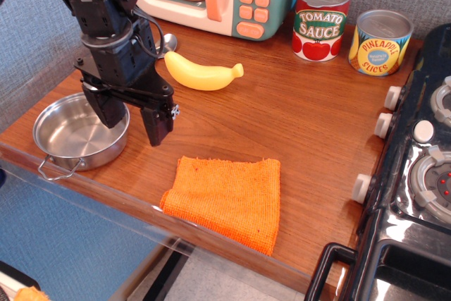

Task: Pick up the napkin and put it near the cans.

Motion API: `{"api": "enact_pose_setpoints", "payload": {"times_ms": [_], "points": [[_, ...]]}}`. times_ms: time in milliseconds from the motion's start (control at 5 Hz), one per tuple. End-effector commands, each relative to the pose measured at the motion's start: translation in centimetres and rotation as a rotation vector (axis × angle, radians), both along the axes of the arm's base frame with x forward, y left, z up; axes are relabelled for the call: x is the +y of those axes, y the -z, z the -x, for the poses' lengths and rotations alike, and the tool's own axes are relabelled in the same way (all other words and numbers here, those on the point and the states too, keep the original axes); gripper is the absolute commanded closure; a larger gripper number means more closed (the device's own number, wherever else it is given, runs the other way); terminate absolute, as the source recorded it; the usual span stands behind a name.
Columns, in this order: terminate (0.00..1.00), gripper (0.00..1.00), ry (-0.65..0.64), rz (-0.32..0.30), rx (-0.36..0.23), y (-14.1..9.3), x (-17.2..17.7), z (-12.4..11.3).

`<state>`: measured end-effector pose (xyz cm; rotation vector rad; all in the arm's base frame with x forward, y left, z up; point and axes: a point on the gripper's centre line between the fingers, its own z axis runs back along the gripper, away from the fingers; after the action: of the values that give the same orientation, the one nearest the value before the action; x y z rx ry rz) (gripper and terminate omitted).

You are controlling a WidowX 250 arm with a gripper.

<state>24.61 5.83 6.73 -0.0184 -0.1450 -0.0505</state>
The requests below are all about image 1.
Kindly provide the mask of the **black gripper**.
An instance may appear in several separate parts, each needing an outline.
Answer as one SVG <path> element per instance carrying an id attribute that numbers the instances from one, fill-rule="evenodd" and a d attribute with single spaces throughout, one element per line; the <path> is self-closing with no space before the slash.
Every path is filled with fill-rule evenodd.
<path id="1" fill-rule="evenodd" d="M 89 105 L 107 128 L 125 116 L 124 103 L 140 109 L 150 145 L 173 131 L 178 106 L 173 88 L 158 74 L 155 41 L 145 18 L 81 18 L 81 40 L 89 49 L 77 61 Z"/>

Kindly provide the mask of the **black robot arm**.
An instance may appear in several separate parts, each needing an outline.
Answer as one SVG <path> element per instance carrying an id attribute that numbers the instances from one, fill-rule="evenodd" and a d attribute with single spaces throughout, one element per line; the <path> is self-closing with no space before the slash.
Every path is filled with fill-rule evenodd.
<path id="1" fill-rule="evenodd" d="M 156 71 L 164 44 L 156 44 L 150 25 L 156 21 L 138 0 L 63 0 L 82 31 L 90 56 L 74 66 L 82 74 L 84 95 L 100 121 L 115 127 L 123 104 L 140 109 L 152 146 L 172 132 L 179 113 L 173 88 Z"/>

